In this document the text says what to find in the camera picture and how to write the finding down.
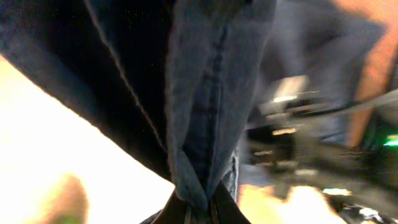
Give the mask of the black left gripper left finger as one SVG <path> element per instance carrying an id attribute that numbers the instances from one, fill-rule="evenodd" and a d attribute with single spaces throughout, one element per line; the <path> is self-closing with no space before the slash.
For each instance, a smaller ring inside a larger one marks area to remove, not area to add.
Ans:
<path id="1" fill-rule="evenodd" d="M 187 202 L 179 199 L 174 190 L 165 207 L 140 224 L 184 224 Z"/>

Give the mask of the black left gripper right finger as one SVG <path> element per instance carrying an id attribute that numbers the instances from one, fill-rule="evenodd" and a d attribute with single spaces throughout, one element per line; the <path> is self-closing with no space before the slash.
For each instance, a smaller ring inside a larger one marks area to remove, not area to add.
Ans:
<path id="1" fill-rule="evenodd" d="M 211 224 L 251 224 L 222 182 L 211 199 Z"/>

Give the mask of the dark blue denim shorts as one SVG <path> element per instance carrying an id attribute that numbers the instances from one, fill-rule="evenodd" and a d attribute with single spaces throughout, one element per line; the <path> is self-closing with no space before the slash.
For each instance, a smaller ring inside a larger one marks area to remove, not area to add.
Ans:
<path id="1" fill-rule="evenodd" d="M 332 74 L 381 38 L 331 1 L 2 1 L 1 55 L 206 209 L 247 122 L 258 76 Z"/>

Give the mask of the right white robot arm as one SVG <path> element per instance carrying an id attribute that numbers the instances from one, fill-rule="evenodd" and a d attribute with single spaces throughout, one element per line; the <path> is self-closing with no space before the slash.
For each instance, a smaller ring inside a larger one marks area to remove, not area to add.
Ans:
<path id="1" fill-rule="evenodd" d="M 321 119 L 391 104 L 397 100 L 397 91 L 325 110 L 326 101 L 316 91 L 307 91 L 307 85 L 305 75 L 275 81 L 257 105 L 261 116 L 246 126 L 251 154 L 263 157 L 275 184 L 274 195 L 285 200 L 292 187 L 310 186 L 342 203 L 397 217 L 393 140 L 356 154 L 315 135 Z"/>

